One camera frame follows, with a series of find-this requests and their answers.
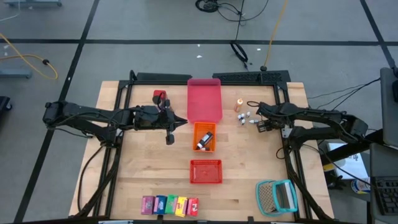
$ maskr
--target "orange basket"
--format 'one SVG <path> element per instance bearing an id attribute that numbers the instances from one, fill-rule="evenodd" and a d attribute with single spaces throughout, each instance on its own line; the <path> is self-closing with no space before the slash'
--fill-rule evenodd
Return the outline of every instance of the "orange basket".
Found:
<path id="1" fill-rule="evenodd" d="M 209 147 L 209 151 L 196 150 L 197 144 L 207 132 L 213 134 L 213 139 L 205 146 Z M 195 122 L 193 126 L 193 146 L 195 152 L 214 152 L 216 151 L 216 123 Z"/>

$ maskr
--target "pink plastic tray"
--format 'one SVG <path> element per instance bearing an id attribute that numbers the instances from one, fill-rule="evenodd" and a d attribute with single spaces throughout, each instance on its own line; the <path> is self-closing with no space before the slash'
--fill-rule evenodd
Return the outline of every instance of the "pink plastic tray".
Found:
<path id="1" fill-rule="evenodd" d="M 214 122 L 223 118 L 221 82 L 218 78 L 188 80 L 188 120 Z"/>

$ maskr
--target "orange plastic basket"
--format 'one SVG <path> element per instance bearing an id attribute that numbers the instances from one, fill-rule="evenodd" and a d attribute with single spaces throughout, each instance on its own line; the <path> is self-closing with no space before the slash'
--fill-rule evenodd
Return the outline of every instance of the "orange plastic basket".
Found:
<path id="1" fill-rule="evenodd" d="M 196 150 L 197 144 L 207 132 L 213 134 L 213 139 L 205 146 L 209 147 L 209 151 Z M 193 126 L 193 146 L 195 152 L 214 152 L 216 151 L 216 123 L 195 122 Z"/>
<path id="2" fill-rule="evenodd" d="M 191 184 L 222 184 L 223 167 L 219 159 L 191 160 Z"/>

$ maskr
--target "green box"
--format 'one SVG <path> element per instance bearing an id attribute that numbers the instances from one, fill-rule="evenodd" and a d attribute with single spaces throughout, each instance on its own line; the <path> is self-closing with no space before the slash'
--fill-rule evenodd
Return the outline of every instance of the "green box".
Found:
<path id="1" fill-rule="evenodd" d="M 166 214 L 174 214 L 175 213 L 175 207 L 177 206 L 177 200 L 178 200 L 178 195 L 167 196 L 166 209 L 165 209 Z"/>

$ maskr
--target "yellow box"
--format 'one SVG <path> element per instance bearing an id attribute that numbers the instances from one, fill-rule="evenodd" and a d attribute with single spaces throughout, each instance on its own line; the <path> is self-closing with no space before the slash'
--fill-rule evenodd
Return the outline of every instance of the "yellow box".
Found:
<path id="1" fill-rule="evenodd" d="M 188 198 L 178 197 L 177 206 L 175 207 L 175 215 L 178 217 L 185 217 L 187 214 Z"/>

